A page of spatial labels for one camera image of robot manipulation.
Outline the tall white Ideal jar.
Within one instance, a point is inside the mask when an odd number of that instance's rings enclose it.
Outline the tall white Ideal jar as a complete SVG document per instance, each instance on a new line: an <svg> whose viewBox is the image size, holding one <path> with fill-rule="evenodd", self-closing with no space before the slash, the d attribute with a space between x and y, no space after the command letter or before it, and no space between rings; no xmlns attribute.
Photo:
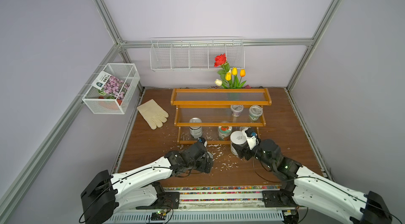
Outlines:
<svg viewBox="0 0 405 224"><path fill-rule="evenodd" d="M243 131L235 131L231 134L231 152L232 154L242 157L243 150L248 146L246 134Z"/></svg>

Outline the orange wooden glass shelf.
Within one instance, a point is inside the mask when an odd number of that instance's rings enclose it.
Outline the orange wooden glass shelf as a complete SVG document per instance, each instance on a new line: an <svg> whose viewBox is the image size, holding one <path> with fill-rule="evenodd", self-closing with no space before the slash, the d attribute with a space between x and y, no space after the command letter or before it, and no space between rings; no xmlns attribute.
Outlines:
<svg viewBox="0 0 405 224"><path fill-rule="evenodd" d="M266 126L265 116L262 115L256 122L249 118L249 108L259 105L264 108L270 106L272 100L267 88L240 89L240 100L230 101L229 93L234 89L174 89L171 95L171 105L176 107L174 125L178 128L178 144L192 144L195 141L182 140L183 128L193 125L201 127L218 128L228 125L238 127L259 128ZM244 110L239 117L233 117L231 106L243 105ZM190 119L197 117L202 120L200 124L190 123Z"/></svg>

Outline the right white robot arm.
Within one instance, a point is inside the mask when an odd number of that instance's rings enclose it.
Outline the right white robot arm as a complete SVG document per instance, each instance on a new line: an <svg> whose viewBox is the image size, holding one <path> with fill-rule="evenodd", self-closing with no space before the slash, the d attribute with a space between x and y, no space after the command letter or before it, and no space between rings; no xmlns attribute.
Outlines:
<svg viewBox="0 0 405 224"><path fill-rule="evenodd" d="M390 224L393 221L393 215L379 194L351 190L318 175L285 157L270 139L232 146L240 158L255 158L282 182L276 199L283 206L307 207L343 224Z"/></svg>

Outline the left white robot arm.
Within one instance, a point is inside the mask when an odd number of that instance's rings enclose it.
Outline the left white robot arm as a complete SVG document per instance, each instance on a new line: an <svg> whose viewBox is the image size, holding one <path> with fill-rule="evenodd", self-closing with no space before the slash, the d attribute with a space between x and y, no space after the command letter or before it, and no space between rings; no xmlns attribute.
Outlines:
<svg viewBox="0 0 405 224"><path fill-rule="evenodd" d="M122 173L97 173L80 195L83 213L79 223L103 224L125 210L177 209L179 193L165 192L160 182L210 173L214 161L206 147L206 140L199 138L188 148L170 151L142 167Z"/></svg>

